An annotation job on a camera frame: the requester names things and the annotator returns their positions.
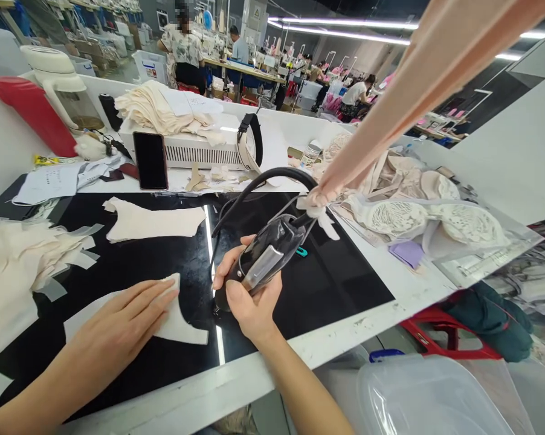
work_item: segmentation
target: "hand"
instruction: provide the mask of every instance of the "hand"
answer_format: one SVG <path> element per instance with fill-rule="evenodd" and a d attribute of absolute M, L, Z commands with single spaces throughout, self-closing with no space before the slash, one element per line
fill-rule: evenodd
<path fill-rule="evenodd" d="M 242 237 L 240 239 L 242 246 L 226 253 L 214 277 L 213 287 L 217 291 L 222 291 L 224 278 L 253 239 L 254 235 Z M 226 298 L 232 314 L 238 320 L 242 333 L 257 347 L 278 331 L 273 321 L 273 310 L 279 300 L 282 288 L 283 281 L 280 272 L 254 297 L 251 297 L 238 281 L 229 280 L 227 282 Z"/>
<path fill-rule="evenodd" d="M 110 299 L 43 373 L 47 384 L 70 397 L 75 410 L 94 399 L 161 327 L 167 305 L 178 295 L 162 293 L 173 284 L 174 280 L 144 281 Z"/>

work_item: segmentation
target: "red stool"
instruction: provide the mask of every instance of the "red stool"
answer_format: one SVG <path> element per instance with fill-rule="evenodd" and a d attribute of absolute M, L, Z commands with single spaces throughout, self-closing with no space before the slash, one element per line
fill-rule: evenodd
<path fill-rule="evenodd" d="M 289 86 L 286 89 L 286 96 L 293 97 L 297 94 L 298 85 L 295 82 L 289 82 Z"/>
<path fill-rule="evenodd" d="M 194 92 L 195 94 L 200 95 L 200 89 L 198 89 L 196 86 L 185 85 L 182 82 L 178 82 L 178 89 L 180 91 Z"/>
<path fill-rule="evenodd" d="M 444 349 L 432 340 L 427 332 L 418 325 L 419 323 L 431 323 L 434 330 L 446 332 L 448 334 L 448 348 Z M 480 338 L 481 349 L 459 350 L 458 330 L 463 329 L 474 333 L 435 305 L 426 308 L 408 320 L 404 320 L 400 325 L 426 348 L 423 355 L 442 355 L 452 359 L 502 359 L 498 352 Z"/>

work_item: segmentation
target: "smartphone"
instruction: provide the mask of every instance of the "smartphone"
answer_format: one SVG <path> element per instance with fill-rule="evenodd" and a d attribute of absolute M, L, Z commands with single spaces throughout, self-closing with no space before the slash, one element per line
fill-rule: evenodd
<path fill-rule="evenodd" d="M 166 151 L 164 137 L 159 134 L 134 132 L 141 189 L 167 189 Z"/>

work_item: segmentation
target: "cardboard box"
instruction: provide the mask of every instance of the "cardboard box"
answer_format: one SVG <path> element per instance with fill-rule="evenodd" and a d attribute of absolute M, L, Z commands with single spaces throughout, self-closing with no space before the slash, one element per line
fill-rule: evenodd
<path fill-rule="evenodd" d="M 292 111 L 292 104 L 283 103 L 282 107 L 280 108 L 281 112 L 291 112 Z M 303 113 L 303 110 L 299 106 L 295 106 L 295 113 L 297 115 L 300 115 Z"/>
<path fill-rule="evenodd" d="M 129 32 L 134 37 L 134 45 L 136 50 L 141 50 L 141 41 L 140 41 L 140 30 L 138 29 L 138 25 L 134 23 L 130 23 L 127 25 L 129 28 Z"/>
<path fill-rule="evenodd" d="M 89 54 L 90 56 L 103 56 L 102 46 L 98 43 L 92 43 L 82 40 L 75 40 L 73 42 L 75 43 L 75 47 L 77 47 L 80 53 Z"/>
<path fill-rule="evenodd" d="M 108 60 L 103 56 L 95 56 L 88 53 L 79 52 L 82 58 L 89 59 L 94 65 L 97 65 L 97 68 L 100 72 L 107 71 L 109 69 Z"/>
<path fill-rule="evenodd" d="M 217 89 L 212 89 L 212 95 L 214 98 L 217 98 L 218 100 L 223 100 L 224 96 L 226 95 L 232 101 L 234 101 L 234 97 L 236 96 L 234 92 L 218 91 Z"/>

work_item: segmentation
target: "black cutting board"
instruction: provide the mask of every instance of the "black cutting board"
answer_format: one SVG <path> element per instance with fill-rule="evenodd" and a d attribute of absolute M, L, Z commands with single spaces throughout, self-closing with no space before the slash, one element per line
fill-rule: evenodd
<path fill-rule="evenodd" d="M 208 219 L 194 237 L 156 237 L 111 244 L 106 234 L 117 215 L 102 204 L 116 196 L 149 210 L 204 207 Z M 253 193 L 228 221 L 216 238 L 211 239 L 217 266 L 222 256 L 239 245 L 243 235 L 258 232 L 292 197 L 289 193 Z M 39 320 L 0 353 L 0 372 L 14 379 L 0 398 L 0 406 L 32 382 L 65 345 L 63 322 L 92 301 L 107 293 L 122 290 L 140 281 L 162 279 L 174 272 L 181 274 L 180 307 L 184 318 L 194 327 L 209 331 L 207 346 L 179 343 L 152 337 L 136 360 L 102 393 L 71 419 L 84 416 L 171 383 L 196 375 L 255 352 L 230 314 L 213 314 L 211 268 L 206 225 L 210 231 L 218 221 L 218 211 L 234 195 L 204 195 L 199 198 L 160 196 L 152 193 L 83 193 L 63 201 L 52 216 L 68 231 L 103 224 L 94 235 L 100 255 L 90 269 L 71 266 L 57 276 L 67 295 L 50 302 L 35 294 Z M 300 214 L 294 207 L 288 213 Z M 394 298 L 377 273 L 367 263 L 339 225 L 341 240 L 330 240 L 315 225 L 303 248 L 306 257 L 294 256 L 284 267 L 283 291 L 274 311 L 274 320 L 288 340 Z M 224 355 L 218 353 L 216 324 L 222 328 Z"/>

